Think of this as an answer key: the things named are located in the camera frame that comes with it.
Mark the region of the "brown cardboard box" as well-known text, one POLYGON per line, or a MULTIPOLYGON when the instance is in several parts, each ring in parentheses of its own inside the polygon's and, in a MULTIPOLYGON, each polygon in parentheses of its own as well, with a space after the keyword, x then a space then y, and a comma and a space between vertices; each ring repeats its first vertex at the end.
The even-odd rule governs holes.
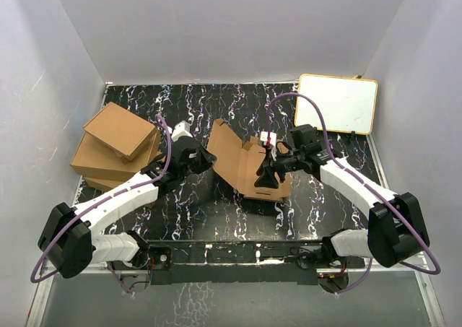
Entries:
POLYGON ((213 170, 246 199, 282 202, 290 197, 292 179, 289 175, 277 189, 256 188, 256 171, 265 157, 265 150, 254 136, 243 140, 221 118, 213 122, 207 151, 217 160, 213 170))

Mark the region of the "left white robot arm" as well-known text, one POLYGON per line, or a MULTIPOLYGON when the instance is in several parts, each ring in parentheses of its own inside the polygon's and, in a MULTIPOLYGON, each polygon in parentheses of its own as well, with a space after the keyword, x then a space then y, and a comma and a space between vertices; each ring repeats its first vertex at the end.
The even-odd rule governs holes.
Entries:
POLYGON ((56 205, 38 247, 57 272, 69 279, 92 263, 121 261, 140 269, 149 261, 149 245, 134 231, 106 235, 105 229, 139 207, 153 204, 192 174, 201 174, 217 158, 198 141, 182 136, 167 154, 155 157, 125 183, 85 203, 56 205))

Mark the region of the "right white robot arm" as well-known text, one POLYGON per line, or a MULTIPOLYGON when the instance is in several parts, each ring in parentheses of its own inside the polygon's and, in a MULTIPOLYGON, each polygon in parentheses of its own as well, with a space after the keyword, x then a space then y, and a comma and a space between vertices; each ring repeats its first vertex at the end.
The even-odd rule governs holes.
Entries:
POLYGON ((411 193, 397 194, 383 188, 355 170, 344 157, 323 148, 316 128, 303 125, 290 131, 293 145, 283 143, 276 134, 260 134, 266 153, 256 171, 257 188, 276 189, 286 174, 302 170, 349 199, 367 218, 363 230, 338 230, 323 238, 322 259, 337 267, 347 256, 373 258, 381 266, 392 267, 426 250, 430 239, 417 198, 411 193))

